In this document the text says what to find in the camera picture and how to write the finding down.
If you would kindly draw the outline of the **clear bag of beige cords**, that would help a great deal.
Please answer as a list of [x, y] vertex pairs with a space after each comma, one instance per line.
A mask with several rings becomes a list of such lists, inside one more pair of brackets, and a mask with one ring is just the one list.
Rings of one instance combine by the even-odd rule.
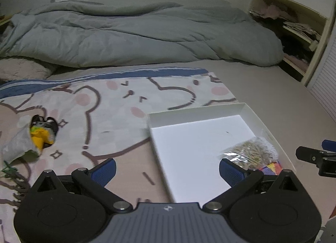
[[260, 169], [274, 161], [272, 150], [256, 140], [248, 140], [226, 149], [219, 159], [227, 159], [245, 170]]

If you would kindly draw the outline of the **colourful patterned small box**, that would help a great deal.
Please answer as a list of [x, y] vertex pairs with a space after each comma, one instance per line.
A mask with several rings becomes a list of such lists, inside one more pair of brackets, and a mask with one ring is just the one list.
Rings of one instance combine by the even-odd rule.
[[279, 162], [273, 162], [260, 168], [260, 171], [262, 171], [264, 175], [279, 175], [282, 171], [282, 166]]

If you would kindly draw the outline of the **green twist tie bundle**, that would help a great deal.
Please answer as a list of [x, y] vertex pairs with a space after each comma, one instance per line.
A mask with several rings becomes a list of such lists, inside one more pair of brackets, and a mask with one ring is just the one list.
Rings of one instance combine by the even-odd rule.
[[3, 161], [3, 168], [1, 169], [1, 177], [4, 178], [17, 178], [18, 169], [16, 167], [12, 167], [7, 161]]

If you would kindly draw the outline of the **white shallow cardboard box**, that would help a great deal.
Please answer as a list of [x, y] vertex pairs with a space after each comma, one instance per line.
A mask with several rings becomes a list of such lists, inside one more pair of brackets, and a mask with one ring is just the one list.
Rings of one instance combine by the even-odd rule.
[[231, 103], [151, 113], [148, 128], [169, 198], [174, 203], [205, 204], [230, 186], [219, 174], [221, 153], [253, 137], [277, 150], [283, 168], [290, 158], [246, 103]]

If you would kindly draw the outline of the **cartoon bear print blanket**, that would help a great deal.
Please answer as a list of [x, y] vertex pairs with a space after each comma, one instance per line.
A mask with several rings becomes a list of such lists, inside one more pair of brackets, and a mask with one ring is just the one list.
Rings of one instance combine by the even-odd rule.
[[235, 96], [211, 72], [157, 69], [100, 80], [62, 81], [40, 92], [1, 99], [1, 147], [34, 115], [56, 119], [54, 144], [39, 156], [29, 151], [9, 163], [17, 179], [1, 177], [1, 242], [18, 242], [13, 218], [19, 198], [42, 171], [69, 175], [114, 158], [117, 174], [108, 189], [133, 205], [167, 202], [147, 127], [150, 113], [226, 104]]

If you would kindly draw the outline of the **grey number two pouch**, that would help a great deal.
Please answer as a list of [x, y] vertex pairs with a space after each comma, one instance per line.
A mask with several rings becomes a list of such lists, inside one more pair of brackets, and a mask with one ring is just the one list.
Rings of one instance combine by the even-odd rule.
[[1, 162], [11, 163], [29, 151], [33, 152], [36, 156], [39, 156], [42, 152], [33, 143], [29, 125], [25, 125], [11, 140], [1, 147]]

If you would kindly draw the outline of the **cream bedside shelf unit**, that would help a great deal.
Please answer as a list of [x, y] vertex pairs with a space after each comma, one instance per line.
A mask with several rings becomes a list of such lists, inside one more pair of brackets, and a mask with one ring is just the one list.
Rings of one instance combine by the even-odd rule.
[[335, 23], [335, 0], [328, 16], [293, 0], [251, 0], [249, 14], [281, 40], [284, 57], [279, 67], [307, 86]]

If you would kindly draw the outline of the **beige fluffy pillow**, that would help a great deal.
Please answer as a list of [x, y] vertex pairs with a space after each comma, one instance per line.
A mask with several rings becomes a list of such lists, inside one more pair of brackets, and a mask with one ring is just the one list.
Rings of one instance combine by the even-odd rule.
[[51, 76], [57, 65], [24, 57], [1, 58], [1, 81], [44, 80]]

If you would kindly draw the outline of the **grey rumpled duvet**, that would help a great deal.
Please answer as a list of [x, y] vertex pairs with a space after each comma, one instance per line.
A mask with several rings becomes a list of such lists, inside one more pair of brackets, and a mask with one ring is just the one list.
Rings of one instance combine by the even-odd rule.
[[198, 60], [274, 66], [284, 53], [271, 30], [229, 4], [61, 2], [13, 15], [1, 56], [89, 68]]

